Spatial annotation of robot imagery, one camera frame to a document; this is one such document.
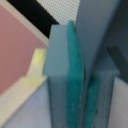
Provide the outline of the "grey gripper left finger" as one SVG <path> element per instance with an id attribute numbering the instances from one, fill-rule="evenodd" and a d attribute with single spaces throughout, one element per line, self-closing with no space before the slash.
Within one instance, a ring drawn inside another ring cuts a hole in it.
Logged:
<path id="1" fill-rule="evenodd" d="M 53 128 L 78 128 L 84 68 L 73 21 L 51 27 L 44 74 Z"/>

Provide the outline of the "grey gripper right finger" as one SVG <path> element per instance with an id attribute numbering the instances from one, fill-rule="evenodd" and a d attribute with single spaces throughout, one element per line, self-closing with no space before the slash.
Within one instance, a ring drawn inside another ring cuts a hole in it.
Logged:
<path id="1" fill-rule="evenodd" d="M 114 77 L 119 71 L 108 70 L 95 73 L 87 90 L 83 128 L 108 128 Z"/>

